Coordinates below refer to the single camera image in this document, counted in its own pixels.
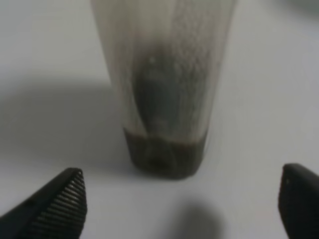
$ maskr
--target dark sediment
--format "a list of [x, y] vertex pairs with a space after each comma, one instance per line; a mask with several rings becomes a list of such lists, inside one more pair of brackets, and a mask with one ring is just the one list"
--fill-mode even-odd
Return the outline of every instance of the dark sediment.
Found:
[[158, 137], [141, 137], [124, 130], [131, 159], [136, 167], [160, 177], [184, 179], [193, 176], [202, 160], [206, 136], [183, 144]]

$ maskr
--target black object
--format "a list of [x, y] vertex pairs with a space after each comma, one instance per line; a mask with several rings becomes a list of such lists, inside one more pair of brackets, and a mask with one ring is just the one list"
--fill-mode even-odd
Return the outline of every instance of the black object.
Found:
[[78, 239], [86, 214], [83, 172], [68, 168], [0, 218], [0, 239]]
[[299, 164], [285, 165], [279, 211], [290, 239], [319, 239], [319, 176]]

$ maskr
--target white surface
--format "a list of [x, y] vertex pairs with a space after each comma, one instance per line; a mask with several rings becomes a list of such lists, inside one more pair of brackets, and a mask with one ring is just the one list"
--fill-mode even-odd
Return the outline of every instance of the white surface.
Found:
[[319, 172], [319, 18], [281, 2], [239, 1], [209, 153], [195, 177], [170, 182], [129, 163], [89, 2], [1, 1], [0, 214], [77, 166], [83, 239], [170, 238], [192, 204], [218, 208], [228, 239], [286, 239], [281, 168]]

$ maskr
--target white table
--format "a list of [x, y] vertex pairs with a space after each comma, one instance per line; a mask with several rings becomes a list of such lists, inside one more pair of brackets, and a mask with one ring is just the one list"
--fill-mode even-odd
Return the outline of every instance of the white table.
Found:
[[74, 166], [87, 186], [83, 239], [179, 239], [194, 206], [217, 208], [227, 239], [287, 238], [282, 166], [319, 172], [319, 17], [280, 2], [239, 1], [208, 155], [171, 182], [129, 162], [89, 1], [1, 1], [0, 214]]

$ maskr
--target dark liquid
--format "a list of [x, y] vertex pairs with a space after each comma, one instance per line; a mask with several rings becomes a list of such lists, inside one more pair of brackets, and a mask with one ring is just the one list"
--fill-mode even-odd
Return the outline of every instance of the dark liquid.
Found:
[[133, 163], [145, 172], [183, 179], [194, 175], [202, 162], [206, 137], [192, 144], [181, 144], [124, 131]]

